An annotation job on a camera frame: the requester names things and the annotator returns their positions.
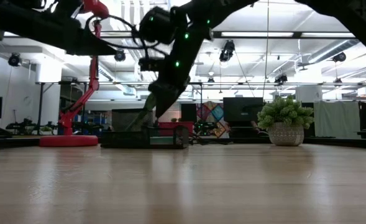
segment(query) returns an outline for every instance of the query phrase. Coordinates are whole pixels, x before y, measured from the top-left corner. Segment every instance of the white pot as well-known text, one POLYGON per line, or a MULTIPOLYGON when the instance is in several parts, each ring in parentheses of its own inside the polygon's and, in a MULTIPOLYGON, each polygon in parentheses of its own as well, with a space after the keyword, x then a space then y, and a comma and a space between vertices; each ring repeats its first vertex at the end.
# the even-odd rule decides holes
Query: white pot
POLYGON ((299 126, 287 126, 283 122, 274 123, 267 129, 270 141, 277 146, 299 146, 304 140, 304 128, 299 126))

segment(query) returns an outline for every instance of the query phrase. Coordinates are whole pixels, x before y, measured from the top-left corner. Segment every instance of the ceiling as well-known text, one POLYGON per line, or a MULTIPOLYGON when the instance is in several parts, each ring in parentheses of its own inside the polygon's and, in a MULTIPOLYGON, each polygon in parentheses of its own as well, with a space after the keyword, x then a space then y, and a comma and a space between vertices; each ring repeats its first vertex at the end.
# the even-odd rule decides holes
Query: ceiling
MULTIPOLYGON (((110 13, 123 17, 132 24, 138 24, 144 14, 152 7, 159 6, 169 9, 171 6, 180 6, 188 1, 182 0, 103 0, 110 13)), ((215 31, 223 32, 348 32, 348 30, 335 18, 323 16, 314 12, 308 6, 298 4, 294 0, 261 0, 254 7, 245 7, 231 14, 215 31)), ((82 24, 90 15, 79 15, 82 24)), ((103 21, 103 30, 120 31, 126 28, 117 22, 103 21)), ((295 82, 296 77, 301 81, 313 82, 312 72, 321 74, 323 82, 332 82, 338 76, 344 76, 366 67, 366 47, 361 43, 344 51, 347 60, 343 63, 323 61, 307 67, 305 75, 300 75, 299 67, 295 66, 302 59, 298 55, 311 55, 325 46, 335 42, 331 39, 232 39, 236 46, 236 53, 228 62, 228 66, 221 66, 218 60, 221 48, 227 39, 214 39, 205 41, 196 58, 191 81, 206 82, 209 72, 214 73, 215 81, 219 82, 244 82, 245 76, 251 82, 263 82, 267 77, 271 82, 279 73, 289 73, 289 82, 295 82), (284 63, 291 63, 287 71, 278 70, 284 63)), ((112 39, 107 41, 115 44, 132 44, 130 39, 112 39)), ((6 38, 2 42, 10 46, 40 46, 48 50, 67 65, 63 69, 64 76, 74 76, 80 80, 88 79, 89 57, 66 55, 63 50, 45 45, 33 40, 23 38, 6 38)), ((170 46, 160 46, 166 52, 170 46)), ((116 62, 113 56, 100 57, 101 63, 112 73, 118 81, 151 82, 155 75, 140 73, 137 69, 137 59, 143 52, 138 50, 125 50, 126 60, 116 62)), ((362 82, 366 80, 366 72, 344 79, 344 82, 362 82)), ((104 86, 102 90, 117 90, 113 85, 104 86)))

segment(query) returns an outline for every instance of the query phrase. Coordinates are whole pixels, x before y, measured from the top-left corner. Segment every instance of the wooden table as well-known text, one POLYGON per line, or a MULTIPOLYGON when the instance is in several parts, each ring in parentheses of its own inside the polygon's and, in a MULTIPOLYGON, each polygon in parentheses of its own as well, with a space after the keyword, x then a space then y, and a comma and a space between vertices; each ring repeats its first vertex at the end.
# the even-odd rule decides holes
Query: wooden table
POLYGON ((0 150, 0 223, 366 223, 366 149, 0 150))

